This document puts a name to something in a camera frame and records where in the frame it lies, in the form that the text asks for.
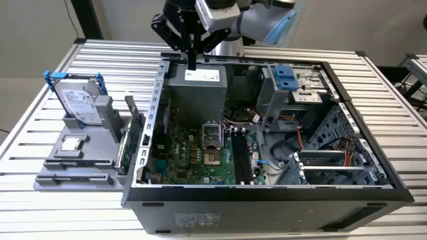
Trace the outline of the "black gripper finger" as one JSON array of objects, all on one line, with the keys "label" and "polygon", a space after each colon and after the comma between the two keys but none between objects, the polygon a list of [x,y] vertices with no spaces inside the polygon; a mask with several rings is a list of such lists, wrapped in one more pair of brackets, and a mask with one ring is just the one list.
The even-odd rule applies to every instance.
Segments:
[{"label": "black gripper finger", "polygon": [[186,69],[192,70],[190,34],[184,18],[178,16],[177,21],[170,22],[162,14],[156,14],[150,21],[150,28],[169,47],[186,55]]},{"label": "black gripper finger", "polygon": [[201,39],[201,33],[197,32],[193,35],[193,41],[190,46],[190,69],[196,70],[196,60],[197,55],[202,53],[208,53],[217,44],[228,37],[230,34],[230,29],[224,28],[213,31],[208,37]]}]

